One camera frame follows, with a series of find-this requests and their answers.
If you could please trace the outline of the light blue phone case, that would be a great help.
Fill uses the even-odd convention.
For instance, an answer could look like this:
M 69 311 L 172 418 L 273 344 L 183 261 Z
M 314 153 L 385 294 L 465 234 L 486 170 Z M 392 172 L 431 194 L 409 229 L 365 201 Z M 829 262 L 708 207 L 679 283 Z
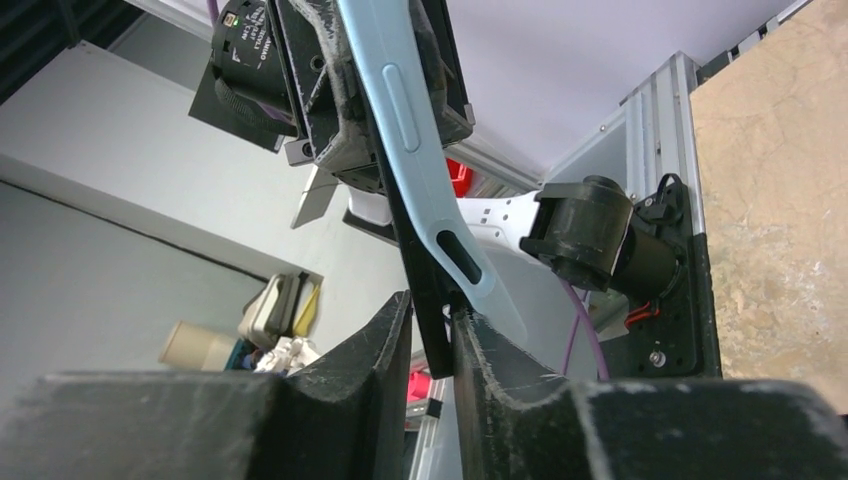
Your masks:
M 342 1 L 340 16 L 391 173 L 428 253 L 492 328 L 528 334 L 503 281 L 461 216 L 407 1 Z

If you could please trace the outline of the phone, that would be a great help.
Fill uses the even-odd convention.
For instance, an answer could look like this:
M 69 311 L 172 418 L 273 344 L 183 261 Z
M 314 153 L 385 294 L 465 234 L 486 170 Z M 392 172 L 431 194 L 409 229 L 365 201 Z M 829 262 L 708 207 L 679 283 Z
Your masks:
M 360 74 L 356 74 L 355 78 L 363 97 L 369 146 L 373 150 L 383 194 L 392 216 L 392 228 L 400 250 L 429 369 L 436 379 L 448 378 L 454 374 L 454 361 L 447 319 L 442 310 L 446 299 L 444 289 L 440 286 L 443 270 L 412 226 L 393 175 L 364 82 Z

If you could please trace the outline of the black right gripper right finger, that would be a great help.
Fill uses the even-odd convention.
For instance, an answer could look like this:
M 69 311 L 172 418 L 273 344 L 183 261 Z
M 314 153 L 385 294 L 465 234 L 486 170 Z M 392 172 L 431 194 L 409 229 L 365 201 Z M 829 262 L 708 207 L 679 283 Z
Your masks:
M 773 380 L 570 380 L 459 307 L 454 389 L 467 479 L 843 479 L 847 429 Z

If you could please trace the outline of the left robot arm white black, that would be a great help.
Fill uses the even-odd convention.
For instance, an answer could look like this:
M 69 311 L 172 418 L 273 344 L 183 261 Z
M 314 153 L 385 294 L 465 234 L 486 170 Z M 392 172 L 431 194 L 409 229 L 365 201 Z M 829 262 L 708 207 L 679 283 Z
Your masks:
M 387 210 L 398 191 L 392 145 L 417 158 L 434 136 L 449 146 L 472 132 L 470 107 L 454 57 L 454 39 L 441 1 L 406 1 L 394 21 L 402 52 L 423 79 L 385 65 L 390 91 L 371 102 L 356 54 L 362 35 L 349 35 L 334 1 L 231 1 L 215 9 L 210 67 L 220 102 L 249 126 L 289 138 L 302 156 L 347 185 L 350 213 Z M 550 183 L 509 198 L 498 220 L 480 199 L 460 199 L 474 235 L 547 266 L 571 285 L 614 289 L 636 300 L 668 296 L 684 262 L 671 237 L 689 213 L 688 189 L 675 174 L 657 191 L 627 205 L 621 187 L 602 176 Z

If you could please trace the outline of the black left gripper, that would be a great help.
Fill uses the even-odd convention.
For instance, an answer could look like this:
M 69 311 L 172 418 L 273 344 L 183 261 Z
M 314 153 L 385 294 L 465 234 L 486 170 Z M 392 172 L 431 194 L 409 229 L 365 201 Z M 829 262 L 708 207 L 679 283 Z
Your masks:
M 447 147 L 467 139 L 474 125 L 448 5 L 411 0 L 409 7 Z M 336 1 L 230 1 L 216 20 L 211 47 L 219 102 L 251 127 L 294 133 L 285 144 L 290 165 L 312 164 L 331 174 L 377 172 L 366 99 Z

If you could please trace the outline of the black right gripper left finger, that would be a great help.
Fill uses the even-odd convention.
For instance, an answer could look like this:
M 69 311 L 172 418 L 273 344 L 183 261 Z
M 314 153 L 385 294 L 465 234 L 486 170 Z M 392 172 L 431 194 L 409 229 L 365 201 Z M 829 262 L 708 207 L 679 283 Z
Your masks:
M 5 479 L 399 479 L 412 305 L 302 370 L 73 372 L 1 416 Z

